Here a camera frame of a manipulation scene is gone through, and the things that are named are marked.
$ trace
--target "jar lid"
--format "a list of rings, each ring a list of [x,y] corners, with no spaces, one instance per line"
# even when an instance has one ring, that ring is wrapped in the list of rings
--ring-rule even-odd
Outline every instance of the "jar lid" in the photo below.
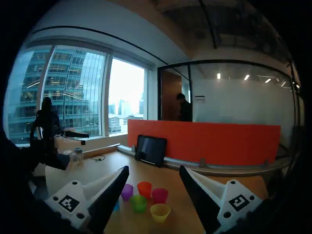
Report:
[[[82,153],[82,148],[75,148],[75,153]]]

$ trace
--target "plastic cup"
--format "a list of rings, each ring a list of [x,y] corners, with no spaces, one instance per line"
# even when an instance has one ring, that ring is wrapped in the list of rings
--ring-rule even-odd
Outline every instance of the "plastic cup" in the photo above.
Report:
[[[131,184],[125,184],[122,192],[121,197],[124,201],[128,201],[130,197],[133,195],[133,186]]]
[[[138,183],[139,194],[145,196],[147,199],[151,198],[152,184],[150,182]]]
[[[152,192],[153,204],[166,203],[168,190],[164,188],[156,188]]]
[[[118,200],[113,211],[118,211],[119,209],[120,209],[120,206],[119,206],[119,200]]]
[[[170,207],[166,204],[155,204],[151,207],[151,214],[156,223],[163,223],[170,211]]]
[[[146,209],[147,199],[141,195],[135,195],[129,199],[131,207],[134,212],[142,213]]]

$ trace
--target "yellow cup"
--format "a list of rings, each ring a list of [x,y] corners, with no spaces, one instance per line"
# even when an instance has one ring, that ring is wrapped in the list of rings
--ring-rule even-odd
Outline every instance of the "yellow cup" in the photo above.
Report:
[[[151,214],[156,223],[163,223],[171,209],[166,204],[155,204],[151,207]]]

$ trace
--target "orange partition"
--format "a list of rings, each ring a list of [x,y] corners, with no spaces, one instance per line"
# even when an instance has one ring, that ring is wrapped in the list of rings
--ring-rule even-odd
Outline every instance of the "orange partition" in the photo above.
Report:
[[[128,145],[138,135],[167,139],[166,157],[227,166],[261,165],[275,161],[280,126],[219,124],[128,119]]]

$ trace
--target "wooden desk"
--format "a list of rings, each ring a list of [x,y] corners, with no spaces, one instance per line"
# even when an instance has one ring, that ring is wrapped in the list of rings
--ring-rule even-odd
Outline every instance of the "wooden desk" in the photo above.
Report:
[[[61,171],[46,168],[46,181],[49,193],[53,194],[71,180],[79,180],[82,184],[91,182],[106,174],[112,173],[128,165],[130,175],[128,184],[134,186],[134,194],[138,194],[136,185],[141,181],[149,181],[154,188],[166,188],[169,191],[167,204],[171,213],[163,224],[155,223],[151,217],[149,201],[145,213],[134,213],[129,202],[119,199],[120,210],[114,211],[105,228],[105,234],[118,233],[192,233],[203,234],[204,228],[198,218],[191,199],[186,192],[179,172],[168,168],[157,168],[138,162],[134,158],[121,152],[106,154],[104,161],[95,162],[86,159],[81,167]],[[221,183],[226,183],[233,177],[210,177]],[[243,185],[253,191],[258,197],[268,197],[262,177],[236,177]]]

